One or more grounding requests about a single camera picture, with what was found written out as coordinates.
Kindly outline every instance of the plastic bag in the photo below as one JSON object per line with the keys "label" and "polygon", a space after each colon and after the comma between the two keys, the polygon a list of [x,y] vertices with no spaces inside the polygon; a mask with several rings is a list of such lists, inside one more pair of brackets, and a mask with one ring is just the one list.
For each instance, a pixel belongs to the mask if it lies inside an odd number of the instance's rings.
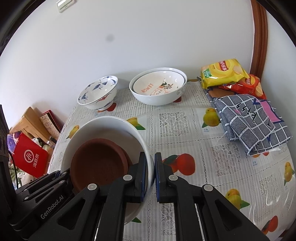
{"label": "plastic bag", "polygon": [[224,84],[219,86],[219,88],[231,90],[237,94],[250,94],[259,99],[266,100],[266,96],[260,84],[260,79],[252,74],[249,74],[248,78],[243,78],[235,84]]}
{"label": "plastic bag", "polygon": [[202,87],[236,83],[242,78],[248,78],[247,72],[233,58],[202,67]]}

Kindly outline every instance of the white bowl with lemon print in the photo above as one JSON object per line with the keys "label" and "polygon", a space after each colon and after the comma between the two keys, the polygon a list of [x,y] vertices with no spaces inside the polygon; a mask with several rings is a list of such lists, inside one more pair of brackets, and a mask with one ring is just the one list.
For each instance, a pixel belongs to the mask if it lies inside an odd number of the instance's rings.
{"label": "white bowl with lemon print", "polygon": [[174,102],[184,93],[187,76],[174,68],[156,68],[134,77],[129,89],[133,96],[147,105],[165,105]]}

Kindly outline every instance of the black cable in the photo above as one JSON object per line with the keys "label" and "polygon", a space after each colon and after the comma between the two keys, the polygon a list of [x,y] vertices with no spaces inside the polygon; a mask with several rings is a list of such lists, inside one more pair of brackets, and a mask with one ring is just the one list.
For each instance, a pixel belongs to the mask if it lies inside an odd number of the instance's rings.
{"label": "black cable", "polygon": [[13,167],[15,169],[15,182],[17,183],[17,188],[18,188],[17,169],[15,168],[15,161],[14,161],[14,159],[12,157],[12,154],[11,154],[10,150],[8,150],[8,152],[9,152],[9,155],[11,157]]}

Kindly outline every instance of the checkered cloth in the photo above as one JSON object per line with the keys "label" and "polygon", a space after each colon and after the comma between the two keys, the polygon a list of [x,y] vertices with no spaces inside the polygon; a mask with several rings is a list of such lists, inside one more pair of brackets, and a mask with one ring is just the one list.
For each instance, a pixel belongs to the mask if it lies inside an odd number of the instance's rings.
{"label": "checkered cloth", "polygon": [[220,117],[226,136],[230,141],[239,140],[247,155],[266,152],[292,138],[270,101],[247,94],[212,98],[207,90],[205,92]]}

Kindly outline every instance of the light switch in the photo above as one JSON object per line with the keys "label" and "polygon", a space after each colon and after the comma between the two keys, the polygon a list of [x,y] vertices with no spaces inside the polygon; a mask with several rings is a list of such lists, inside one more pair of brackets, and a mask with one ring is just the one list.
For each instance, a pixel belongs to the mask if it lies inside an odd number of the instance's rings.
{"label": "light switch", "polygon": [[57,1],[57,8],[58,8],[59,12],[63,12],[69,6],[73,5],[74,3],[75,3],[75,0],[58,0]]}

